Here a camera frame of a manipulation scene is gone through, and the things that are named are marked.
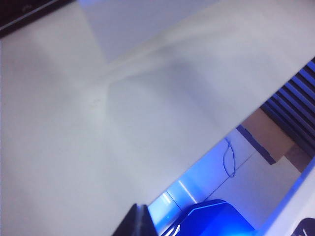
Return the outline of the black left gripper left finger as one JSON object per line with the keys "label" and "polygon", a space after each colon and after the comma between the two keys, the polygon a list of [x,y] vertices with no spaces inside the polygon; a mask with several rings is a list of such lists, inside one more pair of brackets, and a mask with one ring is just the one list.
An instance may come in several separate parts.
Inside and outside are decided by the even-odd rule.
{"label": "black left gripper left finger", "polygon": [[113,236],[157,236],[147,205],[133,204]]}

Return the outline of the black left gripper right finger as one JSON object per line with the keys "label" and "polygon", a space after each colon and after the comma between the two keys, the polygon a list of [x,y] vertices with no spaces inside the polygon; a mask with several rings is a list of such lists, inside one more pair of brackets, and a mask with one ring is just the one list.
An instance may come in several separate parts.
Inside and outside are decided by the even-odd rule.
{"label": "black left gripper right finger", "polygon": [[294,236],[315,236],[315,219],[305,218],[300,221],[293,232]]}

